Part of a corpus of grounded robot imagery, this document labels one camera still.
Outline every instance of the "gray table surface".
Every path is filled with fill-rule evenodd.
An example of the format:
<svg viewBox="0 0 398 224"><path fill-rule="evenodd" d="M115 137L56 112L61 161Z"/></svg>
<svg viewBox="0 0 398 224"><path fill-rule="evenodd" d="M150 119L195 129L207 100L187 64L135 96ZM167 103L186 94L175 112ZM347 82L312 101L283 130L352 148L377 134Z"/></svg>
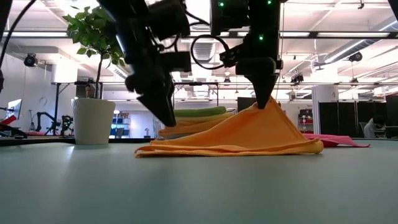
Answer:
<svg viewBox="0 0 398 224"><path fill-rule="evenodd" d="M398 141L319 155L135 159L0 147L0 223L397 223Z"/></svg>

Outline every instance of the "white flower pot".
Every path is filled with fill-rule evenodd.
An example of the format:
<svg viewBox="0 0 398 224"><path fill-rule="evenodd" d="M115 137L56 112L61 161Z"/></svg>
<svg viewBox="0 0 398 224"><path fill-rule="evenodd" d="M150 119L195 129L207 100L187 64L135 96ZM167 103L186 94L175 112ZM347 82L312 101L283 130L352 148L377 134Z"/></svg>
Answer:
<svg viewBox="0 0 398 224"><path fill-rule="evenodd" d="M76 144L107 144L115 103L82 98L72 103Z"/></svg>

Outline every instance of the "yellow cloth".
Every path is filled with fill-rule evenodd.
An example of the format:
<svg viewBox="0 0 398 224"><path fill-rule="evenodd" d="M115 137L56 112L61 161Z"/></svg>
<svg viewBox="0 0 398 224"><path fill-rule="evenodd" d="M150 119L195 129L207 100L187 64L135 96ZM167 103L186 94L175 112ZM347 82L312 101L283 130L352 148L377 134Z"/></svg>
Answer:
<svg viewBox="0 0 398 224"><path fill-rule="evenodd" d="M308 140L274 99L263 110L254 104L215 127L180 139L152 141L135 151L146 156L265 156L322 152L319 139Z"/></svg>
<svg viewBox="0 0 398 224"><path fill-rule="evenodd" d="M225 119L231 117L232 113L225 113L216 116L205 116L196 118L179 118L175 127L166 127L159 131L159 135L167 138L179 134L195 134L220 124Z"/></svg>

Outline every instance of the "towel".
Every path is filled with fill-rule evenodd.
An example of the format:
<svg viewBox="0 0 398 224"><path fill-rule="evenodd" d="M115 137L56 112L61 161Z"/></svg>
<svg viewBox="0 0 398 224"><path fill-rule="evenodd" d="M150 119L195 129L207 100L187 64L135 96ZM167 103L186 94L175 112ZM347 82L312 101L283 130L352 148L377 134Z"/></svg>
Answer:
<svg viewBox="0 0 398 224"><path fill-rule="evenodd" d="M370 144L357 144L349 136L334 136L329 134L304 134L308 139L320 139L323 147L336 147L339 144L353 147L369 147Z"/></svg>
<svg viewBox="0 0 398 224"><path fill-rule="evenodd" d="M179 139L152 141L135 153L136 157L266 156L318 154L322 150L322 142L305 138L270 98L263 110L255 103L207 131Z"/></svg>
<svg viewBox="0 0 398 224"><path fill-rule="evenodd" d="M218 114L226 113L225 106L217 106L215 108L205 109L187 109L187 110L174 110L174 116L178 117L201 117L201 116L213 116Z"/></svg>
<svg viewBox="0 0 398 224"><path fill-rule="evenodd" d="M202 131L209 130L210 128L220 124L230 116L232 113L225 113L216 116L198 117L198 118L180 118L177 119L175 127L165 127L159 131L159 136L169 138L176 135L195 134Z"/></svg>

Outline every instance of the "plant stem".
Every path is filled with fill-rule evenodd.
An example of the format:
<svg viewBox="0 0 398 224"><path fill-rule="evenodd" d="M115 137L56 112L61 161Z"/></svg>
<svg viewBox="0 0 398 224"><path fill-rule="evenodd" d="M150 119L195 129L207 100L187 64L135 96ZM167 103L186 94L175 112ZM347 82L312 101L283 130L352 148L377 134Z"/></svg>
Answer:
<svg viewBox="0 0 398 224"><path fill-rule="evenodd" d="M102 68L102 61L104 54L101 54L101 60L99 61L98 65L98 71L97 71L97 79L95 80L95 98L98 99L98 83L100 82L100 76L101 76L101 68Z"/></svg>

